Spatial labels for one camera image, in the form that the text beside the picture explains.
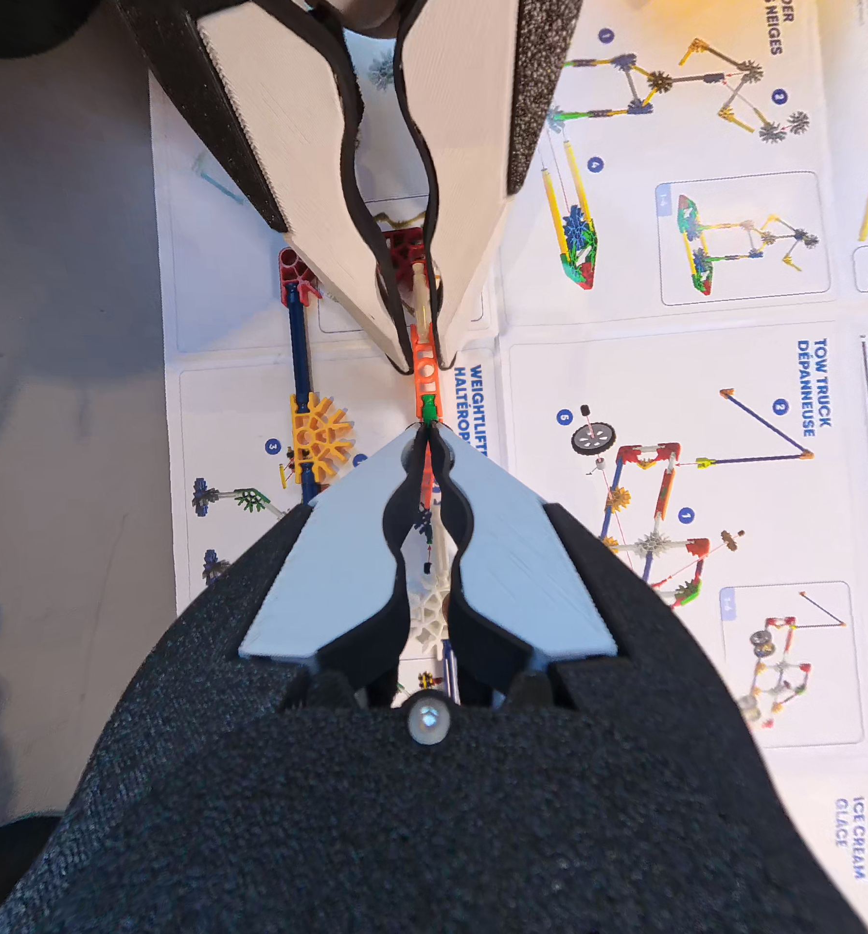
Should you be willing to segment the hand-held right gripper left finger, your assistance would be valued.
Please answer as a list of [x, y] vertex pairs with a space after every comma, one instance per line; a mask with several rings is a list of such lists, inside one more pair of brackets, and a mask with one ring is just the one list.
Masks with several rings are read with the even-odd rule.
[[426, 448], [425, 426], [412, 426], [312, 501], [242, 657], [339, 671], [355, 690], [396, 667], [409, 626], [402, 545]]

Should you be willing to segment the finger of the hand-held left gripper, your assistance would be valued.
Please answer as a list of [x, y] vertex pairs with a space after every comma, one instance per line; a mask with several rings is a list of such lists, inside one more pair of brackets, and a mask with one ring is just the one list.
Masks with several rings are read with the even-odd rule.
[[511, 204], [510, 127], [517, 1], [412, 2], [395, 47], [403, 115], [428, 176], [425, 248], [443, 367], [466, 340]]
[[412, 372], [393, 263], [355, 179], [362, 100], [337, 17], [263, 1], [197, 25], [288, 242], [393, 366]]

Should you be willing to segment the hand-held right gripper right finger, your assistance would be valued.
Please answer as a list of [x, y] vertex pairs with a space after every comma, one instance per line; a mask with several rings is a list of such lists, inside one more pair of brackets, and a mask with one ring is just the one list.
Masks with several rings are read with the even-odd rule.
[[614, 657], [617, 643], [544, 500], [446, 427], [431, 426], [428, 437], [457, 548], [448, 620], [464, 671], [507, 694], [523, 671]]

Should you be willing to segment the white snowflake connector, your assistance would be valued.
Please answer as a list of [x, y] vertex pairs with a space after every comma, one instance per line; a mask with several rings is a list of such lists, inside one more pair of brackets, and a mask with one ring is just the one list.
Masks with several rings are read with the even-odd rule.
[[410, 625], [407, 649], [414, 654], [442, 657], [442, 642], [449, 638], [443, 602], [450, 594], [447, 575], [425, 577], [408, 588]]

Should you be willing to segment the red toy connector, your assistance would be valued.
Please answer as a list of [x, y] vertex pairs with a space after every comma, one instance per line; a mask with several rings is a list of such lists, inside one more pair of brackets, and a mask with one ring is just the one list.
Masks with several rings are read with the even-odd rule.
[[395, 278], [399, 286], [413, 291], [414, 265], [425, 265], [424, 230], [420, 226], [382, 231], [390, 252]]
[[322, 297], [320, 282], [299, 253], [291, 247], [284, 247], [278, 254], [278, 266], [282, 304], [289, 306], [289, 289], [295, 287], [304, 307], [316, 307]]

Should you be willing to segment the yellow toy connector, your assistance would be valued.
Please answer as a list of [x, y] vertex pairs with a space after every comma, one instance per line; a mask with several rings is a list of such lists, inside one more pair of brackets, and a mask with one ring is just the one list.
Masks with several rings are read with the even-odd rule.
[[297, 396], [290, 396], [295, 480], [303, 483], [303, 468], [310, 465], [313, 480], [327, 484], [345, 464], [354, 446], [353, 424], [345, 410], [335, 407], [332, 398], [320, 399], [309, 393], [307, 410], [300, 410]]

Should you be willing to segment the orange toy bar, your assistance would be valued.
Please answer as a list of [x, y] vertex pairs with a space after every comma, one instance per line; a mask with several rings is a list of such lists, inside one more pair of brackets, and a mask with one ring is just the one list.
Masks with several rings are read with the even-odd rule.
[[[414, 387], [416, 398], [416, 414], [419, 418], [419, 398], [423, 393], [435, 392], [438, 395], [440, 403], [440, 421], [442, 420], [442, 405], [440, 402], [440, 368], [437, 359], [437, 352], [429, 337], [428, 343], [421, 343], [418, 340], [416, 325], [412, 324], [409, 328], [411, 347], [414, 360]], [[435, 484], [435, 475], [431, 466], [430, 451], [426, 451], [425, 471], [421, 487], [421, 505], [425, 509], [430, 509], [432, 504], [433, 487]]]

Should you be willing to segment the white instruction sheet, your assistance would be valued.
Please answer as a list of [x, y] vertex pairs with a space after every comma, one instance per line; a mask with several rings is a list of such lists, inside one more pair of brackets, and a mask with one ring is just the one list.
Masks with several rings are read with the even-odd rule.
[[[270, 230], [150, 77], [178, 612], [300, 499]], [[868, 2], [585, 2], [443, 415], [682, 616], [868, 924]]]

